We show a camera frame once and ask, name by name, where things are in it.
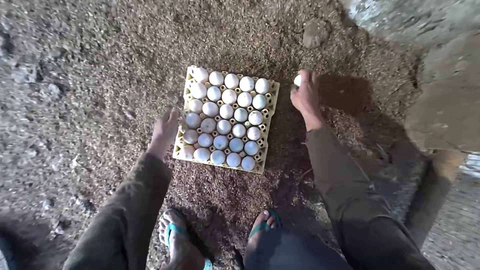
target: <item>hand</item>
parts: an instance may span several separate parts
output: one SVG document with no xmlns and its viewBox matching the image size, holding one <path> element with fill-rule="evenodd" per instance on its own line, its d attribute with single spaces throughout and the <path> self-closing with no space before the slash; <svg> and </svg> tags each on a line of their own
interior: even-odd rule
<svg viewBox="0 0 480 270">
<path fill-rule="evenodd" d="M 293 106 L 302 114 L 307 132 L 320 129 L 325 124 L 325 120 L 319 108 L 318 75 L 308 70 L 301 70 L 299 74 L 301 75 L 300 87 L 293 85 L 290 99 Z"/>
<path fill-rule="evenodd" d="M 152 142 L 147 149 L 147 153 L 163 160 L 167 149 L 175 140 L 178 131 L 178 111 L 173 108 L 170 113 L 166 113 L 162 119 L 158 119 L 153 130 Z"/>
</svg>

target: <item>leg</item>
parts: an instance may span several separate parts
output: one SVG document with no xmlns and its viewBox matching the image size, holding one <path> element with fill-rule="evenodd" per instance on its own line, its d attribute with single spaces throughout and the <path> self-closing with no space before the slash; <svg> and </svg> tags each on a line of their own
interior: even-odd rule
<svg viewBox="0 0 480 270">
<path fill-rule="evenodd" d="M 183 230 L 184 233 L 171 230 L 169 238 L 166 239 L 165 230 L 170 223 Z M 204 268 L 204 258 L 189 241 L 186 232 L 185 221 L 174 210 L 168 209 L 162 214 L 159 229 L 160 241 L 166 245 L 169 243 L 170 251 L 170 262 L 162 265 L 162 270 L 201 270 Z"/>
</svg>

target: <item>twig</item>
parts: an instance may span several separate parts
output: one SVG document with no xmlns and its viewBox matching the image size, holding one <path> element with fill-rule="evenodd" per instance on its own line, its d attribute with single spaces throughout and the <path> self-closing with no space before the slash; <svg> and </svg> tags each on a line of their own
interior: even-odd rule
<svg viewBox="0 0 480 270">
<path fill-rule="evenodd" d="M 301 175 L 300 178 L 299 178 L 299 182 L 305 177 L 305 175 L 307 175 L 307 173 L 309 173 L 309 172 L 312 171 L 312 170 L 313 170 L 313 168 L 311 168 L 310 170 L 302 173 L 302 175 Z"/>
</svg>

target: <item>person's right hand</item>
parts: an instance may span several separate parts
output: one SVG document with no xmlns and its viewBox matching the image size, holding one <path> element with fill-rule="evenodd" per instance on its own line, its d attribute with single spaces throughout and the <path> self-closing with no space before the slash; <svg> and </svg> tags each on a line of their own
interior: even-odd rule
<svg viewBox="0 0 480 270">
<path fill-rule="evenodd" d="M 325 121 L 319 108 L 318 75 L 308 70 L 301 70 L 299 74 L 301 75 L 300 87 L 293 85 L 294 88 L 290 92 L 290 100 L 293 106 L 302 114 L 307 132 L 320 129 Z"/>
</svg>

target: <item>yellow egg tray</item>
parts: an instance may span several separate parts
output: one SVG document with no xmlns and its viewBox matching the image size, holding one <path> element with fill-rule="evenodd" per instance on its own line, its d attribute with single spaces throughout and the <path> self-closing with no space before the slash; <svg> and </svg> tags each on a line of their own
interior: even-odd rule
<svg viewBox="0 0 480 270">
<path fill-rule="evenodd" d="M 187 68 L 187 76 L 185 78 L 185 89 L 183 91 L 183 99 L 185 100 L 183 108 L 185 110 L 185 114 L 190 112 L 190 109 L 188 107 L 188 102 L 190 100 L 194 99 L 194 97 L 190 93 L 190 85 L 192 83 L 196 82 L 196 80 L 193 78 L 193 70 L 195 68 L 196 68 L 196 66 L 189 66 Z M 223 77 L 225 77 L 228 74 L 228 72 L 222 71 L 222 74 L 223 74 Z M 240 79 L 243 77 L 243 75 L 242 74 L 237 74 L 237 77 L 240 81 Z M 254 82 L 257 82 L 257 80 L 259 79 L 258 77 L 252 77 L 252 78 L 253 78 Z M 175 139 L 175 146 L 174 146 L 173 154 L 172 154 L 173 158 L 179 159 L 179 160 L 193 161 L 193 162 L 203 163 L 203 164 L 208 164 L 208 165 L 213 165 L 213 166 L 219 166 L 219 167 L 224 167 L 224 168 L 242 170 L 242 171 L 246 171 L 246 172 L 263 173 L 264 168 L 265 168 L 265 159 L 266 159 L 267 150 L 268 150 L 268 143 L 267 143 L 268 131 L 270 130 L 270 122 L 272 120 L 272 116 L 275 113 L 276 101 L 277 101 L 278 92 L 279 92 L 279 89 L 280 89 L 280 83 L 275 82 L 274 80 L 268 80 L 268 82 L 270 84 L 270 90 L 268 91 L 268 93 L 265 94 L 267 104 L 266 104 L 265 108 L 263 108 L 261 110 L 261 112 L 263 114 L 263 117 L 264 117 L 264 120 L 260 125 L 258 125 L 258 128 L 260 129 L 260 132 L 261 132 L 260 138 L 256 141 L 257 144 L 258 144 L 258 147 L 259 147 L 259 151 L 255 156 L 252 156 L 252 158 L 255 160 L 255 166 L 251 171 L 244 170 L 241 167 L 241 164 L 238 167 L 230 167 L 230 166 L 228 166 L 226 160 L 222 164 L 216 165 L 216 164 L 213 164 L 210 160 L 202 162 L 202 161 L 198 161 L 198 160 L 195 160 L 195 159 L 184 159 L 183 157 L 180 156 L 180 149 L 182 147 L 186 146 L 186 145 L 189 145 L 189 144 L 187 144 L 183 140 L 183 133 L 182 133 L 182 127 L 181 126 L 179 127 L 179 130 L 177 132 L 177 137 Z M 209 82 L 207 82 L 207 83 L 205 83 L 205 86 L 208 89 L 212 85 Z M 219 88 L 220 88 L 220 91 L 222 93 L 223 93 L 223 91 L 227 90 L 227 87 L 225 85 L 221 85 Z M 240 88 L 235 88 L 234 91 L 237 93 L 237 95 L 242 92 L 242 90 L 240 90 Z M 257 93 L 255 91 L 251 91 L 250 94 L 252 95 L 252 97 L 254 97 Z M 202 99 L 203 103 L 206 103 L 206 102 L 209 102 L 209 101 L 210 100 L 207 97 Z M 224 104 L 224 102 L 222 100 L 219 100 L 219 101 L 216 102 L 216 104 L 218 105 L 218 107 L 220 107 Z M 233 107 L 234 110 L 236 110 L 237 108 L 240 108 L 238 103 L 232 104 L 232 107 Z M 246 108 L 246 110 L 247 110 L 248 113 L 250 113 L 251 111 L 255 110 L 255 108 L 253 106 L 249 106 L 249 107 Z M 207 118 L 207 116 L 203 113 L 200 113 L 199 116 L 202 120 Z M 218 122 L 218 121 L 222 120 L 223 118 L 221 118 L 219 115 L 217 115 L 214 119 Z M 232 126 L 239 123 L 234 118 L 229 119 L 229 121 L 232 124 Z M 248 121 L 244 122 L 243 125 L 246 127 L 246 129 L 248 129 L 249 127 L 252 126 L 252 124 L 250 124 Z M 201 128 L 197 129 L 197 133 L 198 134 L 202 133 Z M 211 135 L 215 138 L 216 136 L 219 135 L 219 133 L 217 131 L 213 131 L 211 133 Z M 233 136 L 232 133 L 229 133 L 229 134 L 227 134 L 227 138 L 229 140 L 231 140 L 231 139 L 234 138 L 234 136 Z M 247 138 L 247 136 L 245 135 L 242 138 L 242 140 L 243 140 L 243 143 L 245 144 L 250 139 Z M 195 149 L 200 148 L 198 143 L 194 144 L 193 147 Z M 211 145 L 210 146 L 210 152 L 213 152 L 215 150 L 216 150 L 216 148 L 213 145 Z M 228 147 L 226 149 L 224 149 L 223 151 L 225 153 L 225 156 L 227 156 L 229 153 L 231 153 L 231 150 Z M 239 155 L 240 155 L 241 158 L 243 158 L 247 154 L 245 153 L 245 151 L 242 151 L 242 152 L 239 153 Z"/>
</svg>

